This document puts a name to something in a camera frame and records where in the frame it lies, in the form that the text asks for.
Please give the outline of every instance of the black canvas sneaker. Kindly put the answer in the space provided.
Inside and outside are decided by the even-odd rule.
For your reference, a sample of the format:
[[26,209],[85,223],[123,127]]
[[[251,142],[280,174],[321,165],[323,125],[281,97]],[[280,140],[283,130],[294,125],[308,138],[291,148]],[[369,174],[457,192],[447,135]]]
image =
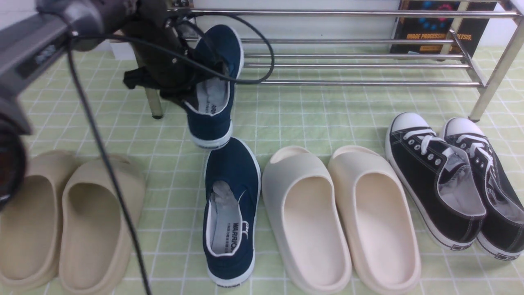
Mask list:
[[488,138],[465,118],[448,121],[442,137],[468,154],[475,184],[488,211],[477,237],[482,249],[500,260],[516,259],[524,250],[524,207]]
[[402,113],[386,134],[386,158],[441,247],[471,246],[486,217],[467,154],[447,144],[415,113]]

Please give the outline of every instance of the shoe rack leg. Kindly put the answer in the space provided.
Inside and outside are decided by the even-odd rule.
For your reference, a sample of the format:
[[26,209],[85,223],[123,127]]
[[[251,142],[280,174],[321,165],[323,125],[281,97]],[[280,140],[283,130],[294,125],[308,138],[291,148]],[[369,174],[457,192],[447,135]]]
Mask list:
[[517,54],[519,53],[523,44],[524,22],[521,19],[517,25],[517,29],[513,33],[513,36],[508,43],[508,46],[506,47],[504,53],[500,57],[497,66],[493,70],[493,73],[489,78],[488,83],[485,87],[478,89],[481,96],[477,100],[475,107],[473,107],[473,110],[471,111],[471,114],[469,116],[470,120],[472,120],[473,122],[478,122],[481,119],[482,115],[486,111],[486,108],[488,107],[489,102],[495,95],[495,92],[497,91],[498,87],[500,86],[500,83],[506,76],[506,73],[511,67],[513,61],[515,60],[515,57],[517,57]]
[[[143,67],[144,62],[139,57],[138,53],[136,51],[134,52],[135,52],[135,58],[136,58],[136,63],[138,64],[138,67]],[[149,108],[151,110],[151,114],[153,115],[153,118],[157,120],[162,119],[163,111],[162,111],[162,105],[160,104],[160,96],[158,95],[158,91],[155,89],[150,89],[150,88],[144,88],[144,90],[146,91],[147,102],[149,103]]]

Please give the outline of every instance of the green checkered floor mat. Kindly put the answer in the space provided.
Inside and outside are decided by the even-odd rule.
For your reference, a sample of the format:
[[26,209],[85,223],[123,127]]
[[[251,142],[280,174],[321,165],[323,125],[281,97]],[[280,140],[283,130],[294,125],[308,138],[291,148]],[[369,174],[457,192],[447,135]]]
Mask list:
[[[501,53],[498,48],[483,49],[475,59],[488,74]],[[147,178],[138,232],[154,294],[302,294],[286,276],[263,202],[258,210],[252,277],[235,289],[217,288],[209,280],[202,250],[207,153],[190,141],[184,112],[163,102],[165,117],[153,119],[143,89],[128,91],[122,84],[123,72],[136,67],[133,61],[114,60],[110,52],[76,54],[75,58],[108,150],[138,161]],[[524,55],[520,55],[478,123],[520,197],[524,196],[523,66]],[[263,73],[245,69],[243,78]],[[289,69],[276,71],[275,77],[467,80],[461,70]],[[304,146],[324,162],[335,149],[348,144],[384,155],[386,130],[397,113],[417,112],[439,131],[447,119],[467,116],[477,98],[474,89],[238,86],[234,135],[249,145],[262,169],[273,153],[287,145]],[[34,134],[26,138],[32,156],[52,149],[76,151],[86,159],[97,156],[65,60],[25,91],[20,101],[34,125]],[[476,246],[443,251],[424,231],[416,210],[412,217],[422,257],[422,279],[412,294],[524,294],[524,258],[500,262]],[[134,256],[114,293],[143,294]],[[356,272],[342,292],[371,293]],[[62,294],[60,281],[55,279],[28,294]]]

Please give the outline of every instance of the slipper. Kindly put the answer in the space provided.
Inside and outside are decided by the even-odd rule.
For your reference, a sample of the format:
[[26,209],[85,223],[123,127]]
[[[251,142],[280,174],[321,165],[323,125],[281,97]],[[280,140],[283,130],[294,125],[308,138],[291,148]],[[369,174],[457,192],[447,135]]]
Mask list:
[[327,166],[355,270],[380,294],[404,294],[420,279],[420,254],[402,183],[389,163],[360,146]]
[[[146,184],[127,158],[110,155],[133,224],[138,223]],[[80,166],[63,193],[59,277],[71,294],[108,294],[124,277],[132,241],[102,159]]]
[[262,175],[262,192],[291,280],[312,294],[344,289],[351,258],[322,161],[299,146],[277,151]]
[[62,237],[62,192],[79,163],[73,153],[38,155],[20,190],[0,217],[0,281],[4,287],[27,291],[58,273]]

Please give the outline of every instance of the shoe rack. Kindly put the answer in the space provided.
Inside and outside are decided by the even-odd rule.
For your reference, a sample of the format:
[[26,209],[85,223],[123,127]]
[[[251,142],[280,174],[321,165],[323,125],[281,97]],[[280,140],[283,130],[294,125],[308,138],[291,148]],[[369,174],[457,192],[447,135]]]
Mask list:
[[[466,11],[468,2],[498,2],[505,11]],[[400,81],[384,81],[384,80],[283,80],[283,79],[268,79],[262,82],[261,85],[280,85],[280,86],[368,86],[368,87],[392,87],[392,86],[406,86],[406,87],[462,87],[462,88],[476,88],[479,92],[479,98],[471,110],[469,119],[473,122],[478,122],[486,110],[489,102],[495,95],[500,83],[504,79],[508,69],[517,56],[520,48],[524,44],[524,16],[522,15],[521,7],[519,7],[516,0],[466,0],[462,1],[458,10],[456,11],[438,11],[438,10],[278,10],[278,9],[192,9],[195,12],[221,12],[237,16],[281,16],[281,17],[318,17],[318,16],[337,16],[337,17],[431,17],[431,18],[452,18],[453,22],[446,39],[443,40],[394,40],[394,39],[269,39],[271,44],[343,44],[343,45],[443,45],[440,54],[275,54],[276,59],[301,59],[301,60],[326,60],[338,59],[345,60],[340,63],[277,63],[275,69],[453,69],[464,70],[467,72],[469,79],[463,81],[431,81],[431,80],[400,80]],[[481,73],[475,60],[464,49],[463,44],[457,37],[461,21],[465,18],[510,18],[517,28],[508,43],[504,53],[502,54],[497,66],[490,75],[486,78]],[[244,44],[262,44],[260,39],[242,39]],[[457,46],[461,53],[450,54],[451,47]],[[245,53],[245,57],[250,59],[266,59],[267,63],[248,62],[244,64],[245,68],[269,68],[269,54],[254,54]],[[458,60],[460,63],[444,64],[444,63],[352,63],[354,59],[381,59],[381,60]],[[146,89],[146,95],[149,101],[153,117],[160,119],[163,116],[162,108],[160,106],[160,97],[158,93],[153,90]]]

